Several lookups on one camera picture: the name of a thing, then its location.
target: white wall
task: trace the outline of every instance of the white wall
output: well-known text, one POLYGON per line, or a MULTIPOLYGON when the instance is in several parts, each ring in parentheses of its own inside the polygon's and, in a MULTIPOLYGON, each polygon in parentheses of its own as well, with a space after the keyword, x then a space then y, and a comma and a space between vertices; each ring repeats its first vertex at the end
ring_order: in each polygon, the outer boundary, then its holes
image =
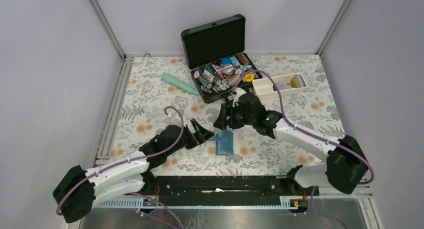
POLYGON ((322 55, 344 128, 376 172, 384 229, 424 225, 423 0, 353 0, 322 55))
POLYGON ((246 17, 246 52, 315 52, 344 0, 98 0, 126 53, 183 53, 180 33, 246 17))
POLYGON ((0 228, 60 228, 52 192, 89 165, 119 57, 87 0, 0 12, 0 228))

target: tabletop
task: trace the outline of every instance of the tabletop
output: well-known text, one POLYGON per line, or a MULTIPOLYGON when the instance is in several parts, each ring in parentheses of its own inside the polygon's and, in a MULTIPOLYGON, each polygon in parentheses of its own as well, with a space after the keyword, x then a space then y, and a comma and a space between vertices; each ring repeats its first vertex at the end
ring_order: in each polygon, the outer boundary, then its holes
MULTIPOLYGON (((284 112, 293 122, 324 135, 342 138, 344 129, 318 55, 252 55, 259 70, 270 76, 302 73, 308 88, 283 97, 284 112)), ((182 56, 136 57, 133 62, 117 124, 110 160, 131 155, 170 124, 166 106, 183 112, 184 124, 196 119, 213 131, 222 101, 205 104, 161 80, 168 73, 195 88, 186 59, 182 56)), ((280 111, 278 98, 262 100, 267 110, 280 111)), ((193 149, 180 149, 152 170, 157 176, 285 175, 296 165, 322 163, 314 155, 285 141, 258 134, 251 126, 233 131, 234 154, 215 155, 215 142, 193 149)))

